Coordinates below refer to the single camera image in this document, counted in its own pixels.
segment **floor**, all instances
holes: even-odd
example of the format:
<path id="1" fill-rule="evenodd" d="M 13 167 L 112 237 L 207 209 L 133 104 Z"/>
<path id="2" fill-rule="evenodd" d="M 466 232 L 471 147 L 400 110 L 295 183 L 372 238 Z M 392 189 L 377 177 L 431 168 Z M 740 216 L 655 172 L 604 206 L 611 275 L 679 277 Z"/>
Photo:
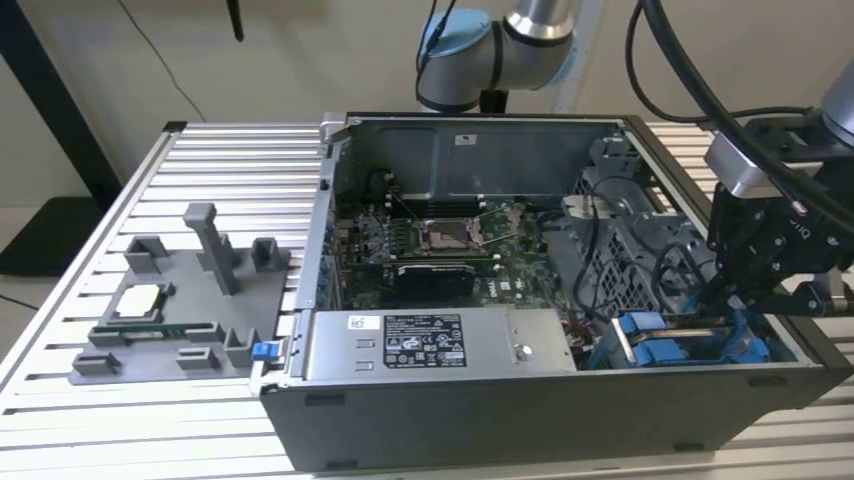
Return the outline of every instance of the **floor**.
<path id="1" fill-rule="evenodd" d="M 37 207 L 0 208 L 0 249 L 15 238 L 21 227 L 39 211 Z M 0 275 L 0 294 L 40 306 L 59 278 L 20 278 Z M 0 361 L 12 348 L 36 312 L 0 299 Z"/>

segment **power supply label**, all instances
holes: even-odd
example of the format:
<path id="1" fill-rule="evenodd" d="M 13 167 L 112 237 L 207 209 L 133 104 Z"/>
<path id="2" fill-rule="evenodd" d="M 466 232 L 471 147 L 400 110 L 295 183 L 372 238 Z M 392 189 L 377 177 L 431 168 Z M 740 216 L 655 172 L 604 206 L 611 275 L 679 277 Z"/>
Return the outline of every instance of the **power supply label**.
<path id="1" fill-rule="evenodd" d="M 388 368 L 466 366 L 459 315 L 385 315 L 383 343 Z"/>

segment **black stand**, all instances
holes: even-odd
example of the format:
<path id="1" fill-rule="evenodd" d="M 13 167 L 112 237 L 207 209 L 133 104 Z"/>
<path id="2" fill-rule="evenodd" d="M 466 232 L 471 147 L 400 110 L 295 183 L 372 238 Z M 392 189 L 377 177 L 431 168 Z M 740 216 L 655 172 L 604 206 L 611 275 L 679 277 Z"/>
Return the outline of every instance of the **black stand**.
<path id="1" fill-rule="evenodd" d="M 0 254 L 0 274 L 57 276 L 121 184 L 16 0 L 0 0 L 0 53 L 92 194 L 48 200 Z"/>
<path id="2" fill-rule="evenodd" d="M 507 113 L 507 90 L 483 90 L 480 92 L 480 113 Z"/>

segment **white sticker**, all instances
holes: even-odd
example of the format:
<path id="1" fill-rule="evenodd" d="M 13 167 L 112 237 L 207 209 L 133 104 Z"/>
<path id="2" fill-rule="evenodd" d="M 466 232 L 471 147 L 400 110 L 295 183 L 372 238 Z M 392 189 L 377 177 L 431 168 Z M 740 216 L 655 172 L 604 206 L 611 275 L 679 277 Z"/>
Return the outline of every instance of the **white sticker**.
<path id="1" fill-rule="evenodd" d="M 478 135 L 456 135 L 454 137 L 454 145 L 475 145 L 478 143 Z"/>
<path id="2" fill-rule="evenodd" d="M 379 315 L 351 315 L 347 330 L 379 330 Z"/>

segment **open computer tower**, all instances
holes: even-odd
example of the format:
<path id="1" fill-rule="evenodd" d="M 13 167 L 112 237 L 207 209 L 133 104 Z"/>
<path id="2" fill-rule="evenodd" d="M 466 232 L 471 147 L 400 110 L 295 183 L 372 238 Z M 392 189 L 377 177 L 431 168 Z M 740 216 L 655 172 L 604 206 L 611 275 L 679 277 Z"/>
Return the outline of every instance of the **open computer tower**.
<path id="1" fill-rule="evenodd" d="M 712 451 L 851 373 L 810 319 L 672 320 L 715 273 L 711 203 L 638 118 L 324 128 L 293 331 L 255 379 L 297 469 Z"/>

